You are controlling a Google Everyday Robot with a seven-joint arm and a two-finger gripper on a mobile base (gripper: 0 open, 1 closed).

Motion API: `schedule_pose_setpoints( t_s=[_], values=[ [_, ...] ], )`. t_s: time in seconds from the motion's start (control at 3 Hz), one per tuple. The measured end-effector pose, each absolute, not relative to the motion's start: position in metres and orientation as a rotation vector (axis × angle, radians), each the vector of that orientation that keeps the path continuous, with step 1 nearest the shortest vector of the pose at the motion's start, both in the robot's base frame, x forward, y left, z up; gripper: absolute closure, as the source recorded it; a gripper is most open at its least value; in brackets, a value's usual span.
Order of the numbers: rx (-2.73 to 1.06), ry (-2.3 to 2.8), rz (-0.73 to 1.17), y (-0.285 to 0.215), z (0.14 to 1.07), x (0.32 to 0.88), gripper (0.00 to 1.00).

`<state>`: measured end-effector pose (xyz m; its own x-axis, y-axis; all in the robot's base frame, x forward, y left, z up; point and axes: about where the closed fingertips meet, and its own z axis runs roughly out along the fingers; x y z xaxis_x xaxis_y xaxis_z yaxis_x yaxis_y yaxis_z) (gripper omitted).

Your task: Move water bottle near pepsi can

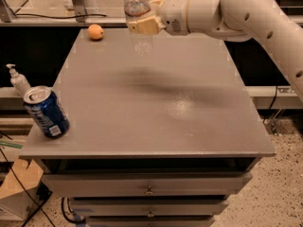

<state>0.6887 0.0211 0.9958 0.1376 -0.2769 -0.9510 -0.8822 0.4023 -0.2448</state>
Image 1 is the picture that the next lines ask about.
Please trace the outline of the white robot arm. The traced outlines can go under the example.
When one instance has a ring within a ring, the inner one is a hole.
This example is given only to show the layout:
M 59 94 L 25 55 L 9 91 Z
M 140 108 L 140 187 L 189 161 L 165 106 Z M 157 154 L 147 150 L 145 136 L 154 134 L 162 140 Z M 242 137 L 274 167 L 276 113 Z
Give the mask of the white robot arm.
M 303 28 L 275 0 L 151 0 L 147 12 L 127 19 L 137 34 L 205 35 L 230 41 L 256 40 L 303 100 Z

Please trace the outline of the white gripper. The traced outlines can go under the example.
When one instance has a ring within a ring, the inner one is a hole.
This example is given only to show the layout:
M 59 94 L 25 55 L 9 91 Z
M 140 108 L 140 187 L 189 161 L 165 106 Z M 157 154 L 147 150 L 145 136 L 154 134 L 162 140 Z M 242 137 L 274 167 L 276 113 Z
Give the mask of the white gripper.
M 187 4 L 189 0 L 151 0 L 151 10 L 159 16 L 128 17 L 127 27 L 135 34 L 156 35 L 162 29 L 173 36 L 188 35 Z

